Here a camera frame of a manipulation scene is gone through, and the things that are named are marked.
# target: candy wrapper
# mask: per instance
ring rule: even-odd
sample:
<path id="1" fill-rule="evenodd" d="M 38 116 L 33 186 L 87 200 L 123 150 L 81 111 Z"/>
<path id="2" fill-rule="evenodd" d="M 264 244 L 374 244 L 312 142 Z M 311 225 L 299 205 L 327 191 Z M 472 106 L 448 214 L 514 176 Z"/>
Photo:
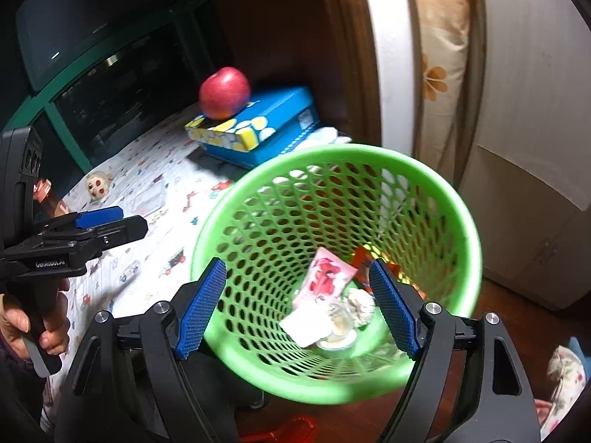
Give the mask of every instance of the candy wrapper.
<path id="1" fill-rule="evenodd" d="M 327 301 L 338 299 L 356 272 L 357 268 L 326 248 L 318 248 L 304 282 L 292 301 L 293 307 L 297 308 L 304 301 L 316 301 L 317 298 Z"/>
<path id="2" fill-rule="evenodd" d="M 358 268 L 355 274 L 355 279 L 359 282 L 360 286 L 368 293 L 373 293 L 369 286 L 369 264 L 374 261 L 375 258 L 371 255 L 368 249 L 363 246 L 358 246 L 355 250 L 355 254 L 351 260 L 351 264 Z M 415 283 L 411 282 L 408 278 L 401 278 L 400 265 L 396 263 L 386 263 L 388 270 L 394 275 L 394 278 L 399 279 L 402 283 L 412 285 L 415 290 L 419 292 L 421 298 L 425 299 L 427 296 Z"/>

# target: trash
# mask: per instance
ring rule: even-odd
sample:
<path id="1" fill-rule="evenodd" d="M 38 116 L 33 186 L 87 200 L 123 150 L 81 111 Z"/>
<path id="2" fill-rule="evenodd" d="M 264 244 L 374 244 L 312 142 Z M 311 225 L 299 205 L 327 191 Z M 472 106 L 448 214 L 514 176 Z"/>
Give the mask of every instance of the trash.
<path id="1" fill-rule="evenodd" d="M 297 309 L 280 321 L 279 326 L 302 348 L 326 338 L 333 330 L 326 305 L 320 305 L 315 301 L 303 301 Z"/>
<path id="2" fill-rule="evenodd" d="M 354 278 L 368 293 L 372 292 L 371 287 L 369 286 L 369 264 L 375 259 L 376 257 L 373 257 L 369 250 L 367 248 L 364 248 L 363 246 L 358 246 L 355 249 L 355 254 L 351 259 L 351 265 L 357 268 L 357 273 L 355 274 Z M 398 266 L 398 264 L 388 262 L 386 262 L 386 266 L 388 266 L 388 269 L 392 272 L 392 274 L 396 278 L 398 278 L 398 275 L 400 273 L 400 266 Z"/>
<path id="3" fill-rule="evenodd" d="M 330 335 L 316 344 L 323 350 L 342 350 L 350 347 L 357 339 L 357 332 L 353 328 L 353 316 L 348 306 L 342 302 L 320 303 L 326 308 L 332 322 Z"/>
<path id="4" fill-rule="evenodd" d="M 373 295 L 359 288 L 351 288 L 345 303 L 349 307 L 355 328 L 362 327 L 371 321 L 375 310 Z"/>
<path id="5" fill-rule="evenodd" d="M 318 248 L 304 282 L 293 299 L 293 307 L 297 308 L 304 301 L 315 301 L 317 298 L 326 301 L 338 299 L 356 271 L 356 268 L 326 248 Z"/>

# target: blue gripper pad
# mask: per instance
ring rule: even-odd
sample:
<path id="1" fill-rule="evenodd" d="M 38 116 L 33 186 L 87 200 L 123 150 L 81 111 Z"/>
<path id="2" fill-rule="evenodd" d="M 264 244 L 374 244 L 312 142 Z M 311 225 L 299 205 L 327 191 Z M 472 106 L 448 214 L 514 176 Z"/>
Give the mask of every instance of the blue gripper pad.
<path id="1" fill-rule="evenodd" d="M 76 227 L 83 229 L 93 228 L 122 219 L 123 210 L 120 207 L 101 208 L 100 210 L 80 213 L 80 216 L 76 220 Z"/>
<path id="2" fill-rule="evenodd" d="M 394 277 L 381 260 L 369 265 L 369 285 L 396 346 L 410 359 L 416 359 L 421 350 L 417 338 L 417 321 L 396 288 Z"/>
<path id="3" fill-rule="evenodd" d="M 189 353 L 199 348 L 225 285 L 226 265 L 219 258 L 212 258 L 199 280 L 183 285 L 172 299 L 177 314 L 182 314 L 178 322 L 178 342 L 174 348 L 178 358 L 186 360 Z M 194 295 L 192 300 L 190 295 L 187 298 L 187 291 Z M 186 310 L 181 313 L 179 309 L 183 307 Z"/>

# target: human hand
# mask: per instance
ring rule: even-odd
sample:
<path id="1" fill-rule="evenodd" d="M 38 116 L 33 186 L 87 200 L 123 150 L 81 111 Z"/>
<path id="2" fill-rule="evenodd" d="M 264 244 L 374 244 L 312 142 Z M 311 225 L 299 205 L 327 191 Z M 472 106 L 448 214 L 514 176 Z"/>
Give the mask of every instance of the human hand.
<path id="1" fill-rule="evenodd" d="M 536 403 L 536 412 L 538 414 L 538 423 L 540 426 L 544 424 L 546 419 L 550 415 L 550 411 L 552 410 L 552 403 L 546 402 L 544 400 L 535 400 Z"/>
<path id="2" fill-rule="evenodd" d="M 39 345 L 50 355 L 59 355 L 66 351 L 70 337 L 70 321 L 66 318 L 68 299 L 62 291 L 70 289 L 70 282 L 60 280 L 57 303 L 51 313 L 43 317 L 45 331 L 39 337 Z M 29 352 L 23 342 L 23 333 L 31 327 L 29 318 L 21 309 L 19 301 L 12 295 L 0 294 L 0 332 L 19 358 L 28 360 Z"/>

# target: red apple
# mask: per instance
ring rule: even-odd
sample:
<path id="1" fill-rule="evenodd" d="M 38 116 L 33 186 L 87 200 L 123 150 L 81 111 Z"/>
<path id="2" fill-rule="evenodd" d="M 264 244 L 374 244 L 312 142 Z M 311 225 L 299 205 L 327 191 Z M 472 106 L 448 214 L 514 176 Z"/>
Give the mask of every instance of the red apple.
<path id="1" fill-rule="evenodd" d="M 224 66 L 199 88 L 201 111 L 212 120 L 227 120 L 241 112 L 250 100 L 250 85 L 244 73 Z"/>

